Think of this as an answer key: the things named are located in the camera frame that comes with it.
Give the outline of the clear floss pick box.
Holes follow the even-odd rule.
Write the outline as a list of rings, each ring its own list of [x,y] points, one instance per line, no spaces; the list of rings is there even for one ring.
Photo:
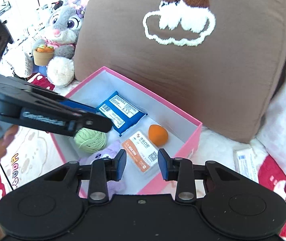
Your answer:
[[[154,177],[159,169],[158,148],[146,134],[137,130],[122,143],[133,168],[144,177]]]

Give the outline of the orange makeup sponge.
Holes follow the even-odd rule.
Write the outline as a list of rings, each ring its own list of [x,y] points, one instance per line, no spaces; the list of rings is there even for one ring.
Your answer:
[[[148,137],[157,147],[163,146],[168,142],[168,132],[160,125],[150,125],[148,129]]]

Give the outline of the green yarn ball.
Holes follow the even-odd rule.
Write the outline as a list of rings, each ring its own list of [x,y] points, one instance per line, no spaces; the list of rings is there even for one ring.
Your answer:
[[[73,140],[78,149],[93,154],[104,149],[107,143],[107,136],[104,132],[82,128],[78,130]]]

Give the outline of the blue wet wipes pack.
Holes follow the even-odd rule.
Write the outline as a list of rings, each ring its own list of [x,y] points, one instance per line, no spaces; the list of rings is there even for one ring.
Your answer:
[[[112,121],[113,128],[119,136],[147,115],[124,99],[118,91],[111,94],[96,110]]]

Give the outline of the pink cardboard box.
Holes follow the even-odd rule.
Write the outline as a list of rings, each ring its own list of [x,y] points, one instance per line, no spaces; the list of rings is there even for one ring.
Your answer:
[[[162,148],[170,157],[187,158],[198,149],[202,122],[142,85],[107,67],[101,67],[88,76],[66,97],[91,107],[97,107],[115,91],[147,115],[124,132],[121,137],[112,129],[108,133],[107,145],[116,140],[123,143],[137,131],[142,132],[148,138],[150,125],[159,124],[168,131],[169,139]],[[86,154],[78,149],[72,137],[51,134],[51,138],[63,163],[79,160],[80,155]],[[125,183],[122,194],[141,195],[160,193],[169,183],[163,181],[157,159],[156,164],[148,171],[142,172],[129,155],[121,181]]]

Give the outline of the grey bunny plush toy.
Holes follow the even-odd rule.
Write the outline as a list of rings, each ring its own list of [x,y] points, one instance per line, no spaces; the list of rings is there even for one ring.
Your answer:
[[[0,62],[6,76],[32,81],[45,89],[63,88],[74,80],[73,57],[89,0],[59,0],[29,53],[11,49]]]

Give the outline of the white tissue pack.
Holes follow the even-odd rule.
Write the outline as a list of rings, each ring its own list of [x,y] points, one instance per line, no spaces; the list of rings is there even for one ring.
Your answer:
[[[234,163],[239,174],[259,183],[258,171],[254,162],[254,151],[251,147],[234,150]]]

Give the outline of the brown embroidered pillow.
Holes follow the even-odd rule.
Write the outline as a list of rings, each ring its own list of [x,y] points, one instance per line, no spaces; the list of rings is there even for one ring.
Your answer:
[[[106,66],[249,142],[286,63],[286,0],[90,0],[77,80]]]

